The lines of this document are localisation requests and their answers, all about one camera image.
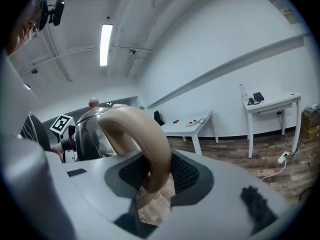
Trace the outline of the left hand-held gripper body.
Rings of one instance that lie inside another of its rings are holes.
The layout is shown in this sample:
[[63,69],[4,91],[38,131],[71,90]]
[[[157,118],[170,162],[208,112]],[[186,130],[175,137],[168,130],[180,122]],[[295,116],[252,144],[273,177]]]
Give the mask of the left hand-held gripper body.
[[50,130],[55,134],[58,144],[54,144],[58,148],[63,163],[71,163],[77,161],[75,130],[76,125],[74,118],[68,115],[60,115],[51,125]]

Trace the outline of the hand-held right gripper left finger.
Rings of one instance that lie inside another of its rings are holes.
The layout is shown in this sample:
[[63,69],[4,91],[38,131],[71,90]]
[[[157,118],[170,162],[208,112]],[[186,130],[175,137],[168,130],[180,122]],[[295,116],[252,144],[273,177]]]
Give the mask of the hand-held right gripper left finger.
[[149,173],[139,152],[63,164],[45,154],[58,207],[57,240],[158,240],[159,227],[138,216],[138,187]]

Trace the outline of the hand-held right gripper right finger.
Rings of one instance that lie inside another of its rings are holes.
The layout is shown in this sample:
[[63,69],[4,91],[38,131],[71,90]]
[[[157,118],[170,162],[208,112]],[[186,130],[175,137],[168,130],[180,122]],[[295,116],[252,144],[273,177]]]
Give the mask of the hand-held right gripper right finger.
[[[273,240],[283,233],[299,213],[267,183],[235,164],[187,151],[174,151],[202,175],[208,169],[213,186],[200,201],[192,205],[173,205],[168,217],[149,236],[151,240]],[[243,188],[252,186],[266,200],[277,220],[253,234],[254,222],[241,199]]]

